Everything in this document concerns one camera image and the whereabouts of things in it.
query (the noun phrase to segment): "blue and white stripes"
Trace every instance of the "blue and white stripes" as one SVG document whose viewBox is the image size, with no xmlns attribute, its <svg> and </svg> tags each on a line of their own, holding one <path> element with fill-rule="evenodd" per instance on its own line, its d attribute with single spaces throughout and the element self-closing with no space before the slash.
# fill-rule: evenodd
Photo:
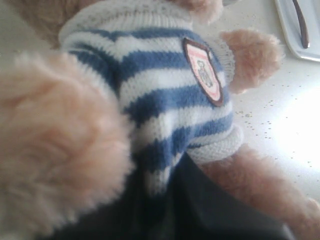
<svg viewBox="0 0 320 240">
<path fill-rule="evenodd" d="M 198 163 L 221 160 L 240 146 L 233 126 L 232 103 L 223 67 L 212 64 L 224 102 L 214 106 L 197 82 L 183 49 L 183 39 L 205 44 L 193 32 L 148 28 L 109 32 L 74 32 L 63 49 L 100 75 L 135 125 L 133 152 L 145 170 L 150 197 L 161 196 L 174 167 L 187 152 Z"/>
</svg>

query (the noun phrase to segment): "white plate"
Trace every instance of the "white plate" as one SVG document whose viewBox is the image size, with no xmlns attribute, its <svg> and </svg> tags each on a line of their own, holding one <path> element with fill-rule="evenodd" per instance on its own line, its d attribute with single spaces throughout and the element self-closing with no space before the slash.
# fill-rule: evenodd
<svg viewBox="0 0 320 240">
<path fill-rule="evenodd" d="M 286 42 L 295 56 L 320 62 L 320 0 L 299 0 L 309 33 L 310 47 L 301 44 L 297 12 L 292 0 L 275 0 Z"/>
</svg>

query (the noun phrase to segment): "patch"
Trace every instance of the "patch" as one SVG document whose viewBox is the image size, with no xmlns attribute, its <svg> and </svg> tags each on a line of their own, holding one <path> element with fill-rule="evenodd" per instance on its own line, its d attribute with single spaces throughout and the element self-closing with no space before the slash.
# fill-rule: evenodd
<svg viewBox="0 0 320 240">
<path fill-rule="evenodd" d="M 206 46 L 187 38 L 183 40 L 183 47 L 198 83 L 214 105 L 222 106 L 224 96 L 221 83 L 210 61 L 212 53 Z"/>
</svg>

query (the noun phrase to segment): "sweater cuff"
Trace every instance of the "sweater cuff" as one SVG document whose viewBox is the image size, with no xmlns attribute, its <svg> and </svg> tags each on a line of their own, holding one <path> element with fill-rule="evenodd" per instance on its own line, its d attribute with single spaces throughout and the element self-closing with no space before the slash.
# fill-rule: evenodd
<svg viewBox="0 0 320 240">
<path fill-rule="evenodd" d="M 234 79 L 236 68 L 236 61 L 232 50 L 227 43 L 219 37 L 210 39 L 208 44 L 222 65 L 226 84 L 229 85 Z"/>
</svg>

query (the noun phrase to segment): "badge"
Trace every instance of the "badge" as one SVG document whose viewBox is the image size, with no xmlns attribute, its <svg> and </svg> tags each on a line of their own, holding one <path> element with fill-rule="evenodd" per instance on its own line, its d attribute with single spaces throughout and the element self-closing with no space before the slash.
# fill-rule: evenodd
<svg viewBox="0 0 320 240">
<path fill-rule="evenodd" d="M 183 46 L 193 74 L 206 95 L 214 105 L 222 106 L 223 91 L 215 68 L 210 61 L 210 50 L 206 46 L 187 38 L 183 40 Z"/>
</svg>

